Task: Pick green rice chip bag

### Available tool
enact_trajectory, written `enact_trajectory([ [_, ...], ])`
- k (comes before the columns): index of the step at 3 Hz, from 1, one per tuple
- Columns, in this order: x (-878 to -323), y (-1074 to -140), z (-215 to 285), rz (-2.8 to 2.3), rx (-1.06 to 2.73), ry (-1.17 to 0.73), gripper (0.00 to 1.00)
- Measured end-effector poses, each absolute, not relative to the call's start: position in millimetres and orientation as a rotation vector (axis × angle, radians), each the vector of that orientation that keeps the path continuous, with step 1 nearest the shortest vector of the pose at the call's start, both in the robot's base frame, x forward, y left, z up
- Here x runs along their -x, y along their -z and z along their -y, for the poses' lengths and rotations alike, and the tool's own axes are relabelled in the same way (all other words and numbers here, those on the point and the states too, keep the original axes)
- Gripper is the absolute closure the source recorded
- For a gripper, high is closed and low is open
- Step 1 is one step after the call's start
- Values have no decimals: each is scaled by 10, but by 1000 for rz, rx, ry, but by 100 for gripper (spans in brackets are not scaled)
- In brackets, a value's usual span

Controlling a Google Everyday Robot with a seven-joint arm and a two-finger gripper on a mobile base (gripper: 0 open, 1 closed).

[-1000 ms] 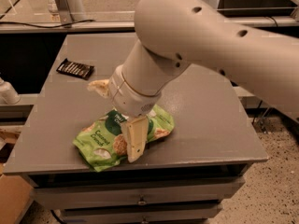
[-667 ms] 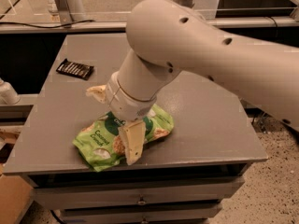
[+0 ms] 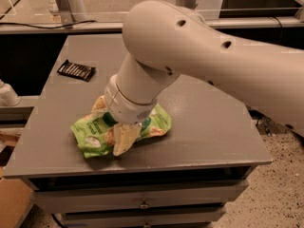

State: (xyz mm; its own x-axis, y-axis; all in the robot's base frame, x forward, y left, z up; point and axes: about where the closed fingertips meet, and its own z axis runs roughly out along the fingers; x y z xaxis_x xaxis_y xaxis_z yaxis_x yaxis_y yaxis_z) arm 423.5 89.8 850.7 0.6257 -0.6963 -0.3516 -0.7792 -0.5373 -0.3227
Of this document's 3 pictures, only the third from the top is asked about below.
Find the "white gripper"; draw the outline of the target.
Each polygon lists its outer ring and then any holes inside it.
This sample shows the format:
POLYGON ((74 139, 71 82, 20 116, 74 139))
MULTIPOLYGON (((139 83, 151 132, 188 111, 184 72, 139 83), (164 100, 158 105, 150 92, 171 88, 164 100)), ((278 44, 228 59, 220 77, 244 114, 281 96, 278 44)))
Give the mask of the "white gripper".
POLYGON ((125 98, 116 85, 117 75, 113 75, 104 89, 104 95, 94 103, 91 112, 104 113, 106 110, 117 122, 114 125, 114 150, 115 156, 120 156, 128 151, 138 139, 141 125, 144 122, 157 101, 151 104, 136 104, 125 98))

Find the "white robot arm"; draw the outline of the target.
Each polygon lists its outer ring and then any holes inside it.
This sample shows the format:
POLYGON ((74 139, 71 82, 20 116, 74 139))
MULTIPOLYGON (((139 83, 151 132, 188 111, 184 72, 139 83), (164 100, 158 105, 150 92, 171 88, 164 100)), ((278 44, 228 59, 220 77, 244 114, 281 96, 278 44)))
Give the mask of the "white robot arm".
POLYGON ((126 57, 104 89, 116 122, 142 123, 184 74, 304 135, 303 50, 221 33, 193 10, 154 0, 129 11, 122 37, 126 57))

